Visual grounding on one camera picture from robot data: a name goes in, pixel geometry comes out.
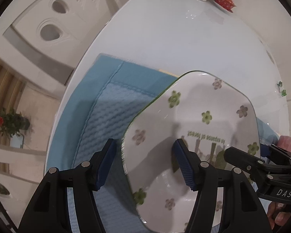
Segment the silver rivet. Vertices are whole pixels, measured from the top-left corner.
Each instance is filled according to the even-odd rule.
[[[56,167],[51,167],[49,169],[49,173],[55,173],[57,171],[57,168]]]
[[[88,167],[91,163],[89,161],[83,161],[81,166]]]
[[[203,167],[203,168],[207,168],[207,167],[209,166],[209,164],[208,164],[208,162],[206,162],[206,161],[202,161],[202,162],[200,163],[200,166]]]
[[[240,174],[240,173],[241,173],[241,169],[235,167],[235,168],[234,168],[234,172],[237,173],[237,174]]]

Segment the tabletop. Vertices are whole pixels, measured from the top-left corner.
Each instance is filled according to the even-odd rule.
[[[49,147],[76,86],[100,53],[180,76],[211,73],[244,93],[256,116],[289,135],[281,77],[258,35],[212,1],[129,0],[108,22],[76,68],[55,116]]]

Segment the green leaf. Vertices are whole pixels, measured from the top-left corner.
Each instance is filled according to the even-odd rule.
[[[216,162],[214,163],[215,168],[225,169],[226,161],[224,160],[224,150],[220,151],[216,156]]]
[[[173,151],[171,151],[171,167],[173,172],[176,172],[180,168],[176,155]]]

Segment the tile floor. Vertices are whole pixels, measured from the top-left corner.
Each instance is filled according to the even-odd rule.
[[[57,99],[46,96],[28,86],[25,86],[17,112],[30,120],[30,127],[24,133],[24,149],[46,151],[54,116],[59,107]],[[10,164],[10,174],[40,182],[44,176],[44,163],[36,165]]]

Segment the plate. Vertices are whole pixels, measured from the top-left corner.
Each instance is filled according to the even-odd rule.
[[[130,123],[122,161],[136,209],[155,232],[184,232],[197,192],[185,185],[171,154],[177,138],[202,161],[231,170],[224,150],[235,146],[260,157],[258,126],[250,100],[219,78],[191,71],[178,78]],[[218,189],[213,226],[220,223],[223,188]]]

